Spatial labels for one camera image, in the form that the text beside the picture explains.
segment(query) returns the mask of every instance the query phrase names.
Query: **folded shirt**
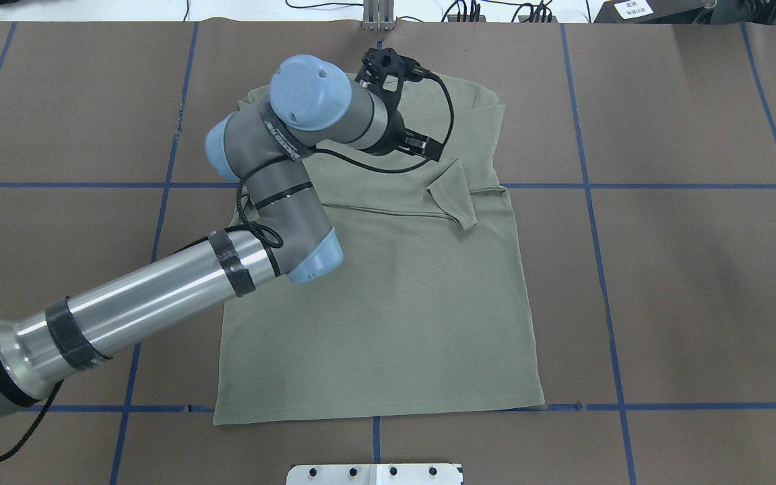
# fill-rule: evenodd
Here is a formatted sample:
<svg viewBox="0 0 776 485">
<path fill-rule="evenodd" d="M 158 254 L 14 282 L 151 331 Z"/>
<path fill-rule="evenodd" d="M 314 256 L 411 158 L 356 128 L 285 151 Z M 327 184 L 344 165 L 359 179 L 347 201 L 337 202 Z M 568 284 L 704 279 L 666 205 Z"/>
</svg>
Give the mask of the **folded shirt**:
<svg viewBox="0 0 776 485">
<path fill-rule="evenodd" d="M 456 121 L 440 162 L 375 174 L 327 154 L 305 160 L 345 261 L 226 304 L 215 424 L 543 404 L 517 225 L 492 165 L 505 107 L 483 86 L 443 80 Z M 404 85 L 399 110 L 437 140 L 449 125 L 427 80 Z M 382 168 L 420 160 L 320 147 Z"/>
</svg>

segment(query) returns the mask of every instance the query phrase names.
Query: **metal plate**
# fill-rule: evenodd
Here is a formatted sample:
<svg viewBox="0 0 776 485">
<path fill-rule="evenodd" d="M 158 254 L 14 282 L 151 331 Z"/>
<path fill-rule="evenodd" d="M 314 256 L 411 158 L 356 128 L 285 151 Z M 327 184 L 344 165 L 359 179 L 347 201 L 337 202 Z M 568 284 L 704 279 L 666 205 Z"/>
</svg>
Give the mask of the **metal plate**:
<svg viewBox="0 0 776 485">
<path fill-rule="evenodd" d="M 463 467 L 452 463 L 298 465 L 286 485 L 462 485 Z"/>
</svg>

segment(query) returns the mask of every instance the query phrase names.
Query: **black cable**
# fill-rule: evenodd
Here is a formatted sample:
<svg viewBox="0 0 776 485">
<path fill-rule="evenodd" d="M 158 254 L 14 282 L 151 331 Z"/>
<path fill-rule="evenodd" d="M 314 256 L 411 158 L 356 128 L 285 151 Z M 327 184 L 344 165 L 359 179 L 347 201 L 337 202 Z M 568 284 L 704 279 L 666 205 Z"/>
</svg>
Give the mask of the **black cable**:
<svg viewBox="0 0 776 485">
<path fill-rule="evenodd" d="M 519 7 L 522 3 L 500 2 L 499 0 L 478 0 L 478 2 L 498 3 L 500 5 L 510 5 L 511 7 Z"/>
<path fill-rule="evenodd" d="M 529 15 L 529 18 L 524 22 L 526 24 L 548 24 L 548 22 L 552 22 L 552 10 L 548 8 L 548 5 L 551 3 L 552 0 L 547 3 L 543 3 L 542 0 L 535 8 L 535 11 L 532 12 L 532 15 Z"/>
<path fill-rule="evenodd" d="M 315 5 L 293 5 L 289 3 L 289 0 L 284 0 L 286 2 L 286 6 L 290 9 L 315 9 L 317 7 L 363 7 L 363 3 L 346 3 L 346 2 L 326 2 L 326 3 L 317 3 Z"/>
<path fill-rule="evenodd" d="M 481 4 L 478 0 L 472 0 L 469 6 L 469 22 L 478 22 L 481 16 Z"/>
<path fill-rule="evenodd" d="M 514 24 L 514 21 L 517 21 L 517 16 L 520 15 L 520 10 L 522 10 L 523 7 L 529 7 L 529 17 L 535 13 L 535 5 L 532 5 L 531 3 L 521 3 L 520 6 L 514 10 L 514 16 L 511 17 L 512 24 Z"/>
<path fill-rule="evenodd" d="M 453 9 L 453 6 L 457 6 L 457 22 L 461 22 L 461 12 L 459 11 L 459 4 L 463 4 L 463 10 L 465 11 L 465 0 L 454 0 L 453 3 L 451 3 L 447 9 L 445 10 L 445 13 L 443 15 L 443 18 L 441 18 L 440 22 L 444 22 L 445 19 L 447 19 L 447 15 L 451 13 L 451 9 Z"/>
<path fill-rule="evenodd" d="M 55 386 L 53 386 L 53 392 L 50 393 L 50 397 L 46 399 L 46 403 L 44 403 L 44 407 L 40 409 L 40 412 L 38 414 L 38 417 L 34 419 L 32 425 L 28 427 L 27 432 L 22 435 L 22 438 L 16 445 L 13 446 L 7 453 L 4 453 L 0 455 L 0 463 L 2 461 L 7 460 L 10 457 L 13 457 L 13 455 L 16 455 L 16 452 L 18 452 L 22 445 L 25 445 L 29 438 L 31 438 L 32 433 L 34 433 L 34 430 L 38 429 L 38 426 L 40 426 L 40 421 L 44 420 L 44 416 L 46 416 L 46 412 L 50 410 L 50 406 L 53 405 L 53 399 L 56 399 L 56 394 L 59 393 L 59 389 L 62 387 L 62 381 L 58 381 Z"/>
<path fill-rule="evenodd" d="M 441 89 L 443 90 L 443 94 L 445 95 L 445 102 L 447 102 L 447 112 L 449 113 L 449 124 L 447 124 L 447 132 L 445 133 L 445 140 L 443 141 L 443 147 L 445 147 L 447 146 L 447 142 L 451 138 L 451 133 L 453 132 L 453 121 L 455 120 L 455 113 L 453 113 L 453 102 L 451 101 L 451 95 L 449 91 L 447 91 L 447 86 L 445 86 L 444 81 L 441 80 L 441 77 L 439 77 L 437 74 L 428 73 L 424 77 L 425 79 L 431 79 L 436 83 L 438 83 L 439 87 L 441 87 Z M 336 158 L 343 160 L 343 162 L 350 163 L 352 165 L 358 166 L 359 168 L 363 168 L 365 170 L 369 170 L 371 172 L 376 172 L 377 174 L 406 174 L 407 172 L 411 172 L 413 170 L 421 168 L 427 162 L 430 162 L 431 160 L 433 160 L 431 157 L 425 157 L 424 160 L 422 160 L 421 162 L 416 163 L 413 166 L 407 166 L 407 168 L 379 168 L 378 166 L 372 166 L 372 165 L 367 165 L 367 163 L 358 162 L 357 160 L 351 159 L 345 156 L 344 154 L 339 154 L 333 150 L 324 150 L 324 148 L 317 148 L 316 150 L 313 150 L 313 153 L 329 154 L 330 156 L 335 156 Z"/>
</svg>

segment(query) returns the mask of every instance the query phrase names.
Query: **light blue joint cap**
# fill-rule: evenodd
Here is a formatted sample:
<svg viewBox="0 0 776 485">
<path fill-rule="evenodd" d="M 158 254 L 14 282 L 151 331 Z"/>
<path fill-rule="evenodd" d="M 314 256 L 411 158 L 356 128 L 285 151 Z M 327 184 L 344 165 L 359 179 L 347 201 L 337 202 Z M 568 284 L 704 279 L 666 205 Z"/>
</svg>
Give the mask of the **light blue joint cap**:
<svg viewBox="0 0 776 485">
<path fill-rule="evenodd" d="M 240 179 L 238 178 L 238 175 L 235 175 L 235 172 L 229 168 L 229 161 L 226 158 L 226 148 L 224 148 L 226 123 L 233 114 L 234 113 L 230 113 L 221 123 L 216 124 L 214 128 L 209 130 L 209 134 L 205 136 L 205 154 L 209 157 L 209 163 L 218 170 L 218 174 L 220 174 L 221 177 L 224 177 L 230 182 L 237 182 Z"/>
<path fill-rule="evenodd" d="M 294 55 L 271 77 L 268 98 L 284 123 L 317 131 L 343 117 L 352 102 L 352 85 L 336 65 L 312 55 Z"/>
<path fill-rule="evenodd" d="M 319 243 L 316 249 L 301 261 L 298 266 L 286 274 L 296 285 L 312 282 L 320 276 L 326 276 L 343 262 L 343 249 L 337 240 L 335 229 Z"/>
</svg>

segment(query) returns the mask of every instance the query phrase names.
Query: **wire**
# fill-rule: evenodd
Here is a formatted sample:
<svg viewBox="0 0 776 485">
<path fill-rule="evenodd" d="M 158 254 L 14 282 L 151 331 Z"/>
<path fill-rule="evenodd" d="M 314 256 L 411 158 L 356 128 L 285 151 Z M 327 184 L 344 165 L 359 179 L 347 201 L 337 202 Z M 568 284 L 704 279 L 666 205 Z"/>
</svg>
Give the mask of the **wire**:
<svg viewBox="0 0 776 485">
<path fill-rule="evenodd" d="M 472 0 L 471 15 L 469 15 L 469 22 L 481 22 L 481 4 L 476 0 Z"/>
<path fill-rule="evenodd" d="M 443 147 L 447 146 L 447 142 L 451 138 L 451 133 L 453 132 L 453 121 L 455 120 L 455 113 L 453 113 L 453 102 L 451 101 L 451 95 L 449 91 L 447 91 L 447 86 L 445 86 L 445 83 L 443 80 L 441 80 L 441 77 L 439 77 L 437 74 L 434 73 L 428 73 L 425 76 L 425 79 L 431 79 L 435 81 L 439 87 L 443 90 L 443 94 L 445 95 L 445 102 L 447 102 L 447 112 L 449 113 L 449 124 L 447 124 L 447 132 L 445 133 L 445 140 L 443 141 Z M 378 166 L 372 166 L 367 165 L 367 163 L 358 162 L 357 160 L 351 159 L 344 154 L 339 154 L 333 150 L 324 150 L 324 148 L 317 148 L 316 150 L 313 150 L 314 153 L 317 154 L 329 154 L 330 156 L 335 156 L 336 158 L 339 158 L 340 160 L 343 160 L 343 162 L 350 163 L 352 165 L 358 166 L 359 168 L 363 168 L 365 170 L 369 170 L 371 172 L 376 172 L 377 174 L 406 174 L 407 172 L 411 172 L 413 170 L 419 169 L 422 166 L 424 166 L 427 162 L 431 162 L 433 160 L 432 157 L 425 157 L 424 160 L 422 160 L 419 163 L 416 163 L 413 166 L 407 166 L 407 168 L 379 168 Z"/>
<path fill-rule="evenodd" d="M 532 13 L 526 19 L 526 24 L 548 24 L 548 22 L 552 22 L 552 10 L 549 9 L 549 4 L 551 3 L 552 0 L 549 0 L 547 3 L 543 3 L 543 0 L 541 0 L 541 3 L 535 9 L 535 13 Z"/>
<path fill-rule="evenodd" d="M 315 9 L 317 7 L 363 7 L 363 3 L 345 3 L 345 2 L 326 2 L 326 3 L 317 3 L 315 5 L 293 5 L 289 3 L 289 0 L 284 0 L 286 2 L 286 6 L 290 9 Z"/>
<path fill-rule="evenodd" d="M 461 12 L 459 12 L 459 4 L 463 4 L 463 13 L 461 15 Z M 451 3 L 449 8 L 447 8 L 443 14 L 443 18 L 441 18 L 440 22 L 444 22 L 445 19 L 447 19 L 447 16 L 449 13 L 451 13 L 451 9 L 453 9 L 453 6 L 457 6 L 457 22 L 464 22 L 465 21 L 465 14 L 466 14 L 466 5 L 465 0 L 455 0 L 455 2 Z"/>
<path fill-rule="evenodd" d="M 434 73 L 428 73 L 425 75 L 425 78 L 435 81 L 439 85 L 439 87 L 441 87 L 441 91 L 443 91 L 443 94 L 445 95 L 445 102 L 447 103 L 447 110 L 449 111 L 449 125 L 447 125 L 447 132 L 445 133 L 445 140 L 443 141 L 443 147 L 444 147 L 445 145 L 447 145 L 447 142 L 451 138 L 451 133 L 453 132 L 453 123 L 455 122 L 455 111 L 453 111 L 453 101 L 451 100 L 451 95 L 449 91 L 447 91 L 447 86 L 445 86 L 445 83 L 443 80 L 441 80 L 441 77 L 439 77 L 437 74 L 434 74 Z M 312 152 L 315 154 L 329 154 L 330 156 L 335 156 L 336 158 L 343 160 L 343 162 L 347 162 L 349 164 L 359 166 L 360 168 L 369 170 L 371 172 L 378 172 L 379 174 L 406 174 L 406 172 L 411 172 L 413 170 L 419 169 L 422 166 L 424 166 L 427 162 L 430 162 L 431 160 L 433 160 L 431 157 L 425 157 L 424 160 L 422 160 L 421 162 L 416 163 L 416 165 L 413 165 L 413 166 L 407 166 L 407 168 L 379 168 L 378 166 L 372 166 L 372 165 L 367 165 L 367 163 L 358 162 L 357 160 L 349 158 L 344 154 L 339 154 L 333 150 L 324 150 L 324 148 L 314 148 Z M 247 179 L 253 177 L 253 175 L 255 175 L 256 172 L 259 172 L 259 170 L 262 170 L 263 168 L 267 168 L 267 166 L 273 165 L 275 163 L 283 162 L 284 160 L 289 160 L 289 158 L 287 158 L 286 156 L 278 156 L 277 158 L 268 160 L 268 162 L 260 163 L 258 166 L 255 166 L 254 168 L 250 169 L 249 172 L 247 172 L 241 177 L 241 179 L 238 182 L 238 188 L 235 191 L 235 213 L 238 215 L 238 218 L 241 220 L 241 224 L 235 224 L 227 228 L 224 228 L 224 231 L 229 233 L 237 230 L 249 230 L 250 233 L 253 234 L 253 237 L 256 237 L 256 239 L 259 239 L 259 242 L 263 243 L 263 245 L 268 246 L 269 248 L 278 249 L 284 245 L 283 237 L 281 237 L 276 230 L 271 229 L 268 226 L 259 224 L 256 221 L 250 221 L 250 219 L 247 218 L 247 215 L 244 212 L 244 204 L 241 202 L 241 199 L 244 199 L 244 185 L 247 182 Z M 265 236 L 265 234 L 267 233 L 270 234 L 273 240 L 268 239 L 268 237 Z M 176 251 L 176 253 L 184 251 L 185 249 L 191 248 L 193 246 L 199 245 L 199 243 L 204 243 L 206 240 L 207 240 L 207 237 L 200 237 L 200 239 L 194 240 L 194 242 L 184 246 L 184 248 L 179 249 L 178 251 Z"/>
<path fill-rule="evenodd" d="M 500 5 L 510 5 L 511 7 L 519 7 L 520 5 L 524 5 L 524 3 L 499 2 L 499 0 L 478 0 L 478 2 L 498 3 Z"/>
<path fill-rule="evenodd" d="M 512 24 L 514 24 L 514 21 L 517 21 L 517 16 L 520 15 L 520 10 L 522 10 L 523 7 L 529 7 L 529 18 L 532 18 L 532 16 L 535 15 L 535 5 L 532 5 L 531 3 L 521 3 L 520 6 L 514 10 L 514 16 L 511 17 Z"/>
<path fill-rule="evenodd" d="M 13 457 L 13 455 L 16 455 L 16 452 L 18 452 L 22 445 L 25 445 L 29 438 L 31 438 L 32 433 L 34 433 L 34 430 L 38 429 L 38 426 L 40 426 L 40 422 L 44 420 L 44 416 L 46 416 L 46 412 L 50 410 L 50 406 L 53 405 L 53 399 L 56 399 L 56 394 L 59 393 L 59 389 L 62 387 L 62 381 L 58 381 L 55 386 L 53 386 L 53 392 L 50 393 L 50 397 L 46 399 L 46 402 L 44 403 L 44 407 L 40 409 L 40 412 L 38 414 L 38 417 L 34 419 L 32 425 L 28 427 L 27 432 L 22 435 L 22 438 L 16 445 L 13 446 L 7 453 L 4 453 L 0 455 L 0 463 L 2 461 L 7 460 L 10 457 Z"/>
</svg>

